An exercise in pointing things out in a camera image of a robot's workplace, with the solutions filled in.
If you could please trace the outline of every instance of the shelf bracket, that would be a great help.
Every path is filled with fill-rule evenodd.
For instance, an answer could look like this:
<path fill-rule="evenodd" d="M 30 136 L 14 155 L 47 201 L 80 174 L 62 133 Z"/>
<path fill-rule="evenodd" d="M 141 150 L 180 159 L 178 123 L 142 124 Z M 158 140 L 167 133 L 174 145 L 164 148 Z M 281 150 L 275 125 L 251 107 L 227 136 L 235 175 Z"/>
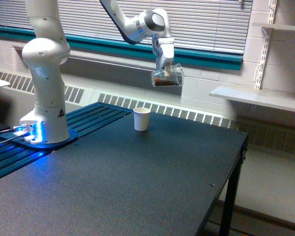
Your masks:
<path fill-rule="evenodd" d="M 272 29 L 266 28 L 266 27 L 262 27 L 262 31 L 265 34 L 266 38 L 271 38 Z"/>
<path fill-rule="evenodd" d="M 269 0 L 270 16 L 268 19 L 268 24 L 274 23 L 276 6 L 277 6 L 277 0 Z M 261 89 L 261 87 L 262 87 L 264 68 L 266 65 L 267 54 L 268 54 L 270 40 L 271 40 L 271 36 L 272 36 L 272 29 L 262 27 L 262 31 L 264 32 L 265 39 L 264 39 L 261 61 L 260 61 L 259 66 L 257 66 L 256 72 L 255 72 L 255 77 L 254 77 L 254 81 L 256 83 L 255 89 Z M 253 104 L 251 105 L 252 112 L 255 112 L 256 108 L 257 108 L 256 105 L 253 105 Z"/>

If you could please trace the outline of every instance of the teal window frame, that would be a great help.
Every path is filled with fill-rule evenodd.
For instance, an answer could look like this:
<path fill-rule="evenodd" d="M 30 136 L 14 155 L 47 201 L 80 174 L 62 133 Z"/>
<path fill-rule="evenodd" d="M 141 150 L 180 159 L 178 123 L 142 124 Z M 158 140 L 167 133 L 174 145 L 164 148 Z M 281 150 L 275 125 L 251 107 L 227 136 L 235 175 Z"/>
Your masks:
<path fill-rule="evenodd" d="M 35 38 L 35 34 L 30 29 L 0 26 L 0 38 L 30 41 Z M 155 59 L 152 46 L 150 45 L 130 45 L 122 41 L 71 34 L 67 34 L 66 39 L 70 47 L 75 49 L 86 49 L 94 52 L 119 54 L 143 59 Z M 243 56 L 175 48 L 174 61 L 183 66 L 197 65 L 238 71 L 242 67 Z"/>

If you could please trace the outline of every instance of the window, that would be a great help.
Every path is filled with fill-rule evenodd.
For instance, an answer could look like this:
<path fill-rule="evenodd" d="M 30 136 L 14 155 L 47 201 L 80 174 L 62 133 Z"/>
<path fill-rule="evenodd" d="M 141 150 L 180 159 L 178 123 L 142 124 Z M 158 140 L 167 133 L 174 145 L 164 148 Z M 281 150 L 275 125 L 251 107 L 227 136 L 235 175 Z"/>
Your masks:
<path fill-rule="evenodd" d="M 66 34 L 122 40 L 99 0 L 58 0 Z M 126 16 L 163 8 L 175 47 L 243 54 L 252 0 L 118 0 Z M 0 26 L 32 29 L 25 0 L 0 0 Z M 149 44 L 150 39 L 142 43 Z"/>

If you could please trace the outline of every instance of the black table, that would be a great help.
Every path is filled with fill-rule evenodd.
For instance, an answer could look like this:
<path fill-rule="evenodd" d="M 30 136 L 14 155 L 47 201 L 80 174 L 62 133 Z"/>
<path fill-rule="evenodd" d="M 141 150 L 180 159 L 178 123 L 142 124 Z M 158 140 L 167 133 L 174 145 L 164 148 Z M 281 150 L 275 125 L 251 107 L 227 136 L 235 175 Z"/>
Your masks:
<path fill-rule="evenodd" d="M 229 179 L 228 234 L 247 134 L 133 114 L 0 179 L 0 236 L 192 236 Z"/>

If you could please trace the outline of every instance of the warning label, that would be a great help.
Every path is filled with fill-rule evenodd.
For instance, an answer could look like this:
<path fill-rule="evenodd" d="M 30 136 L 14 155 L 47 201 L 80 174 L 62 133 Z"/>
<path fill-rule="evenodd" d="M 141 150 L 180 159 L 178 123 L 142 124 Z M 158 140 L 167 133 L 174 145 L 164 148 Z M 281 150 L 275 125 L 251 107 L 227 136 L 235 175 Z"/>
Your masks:
<path fill-rule="evenodd" d="M 63 116 L 65 116 L 65 113 L 64 113 L 63 109 L 61 108 L 58 118 L 63 117 Z"/>

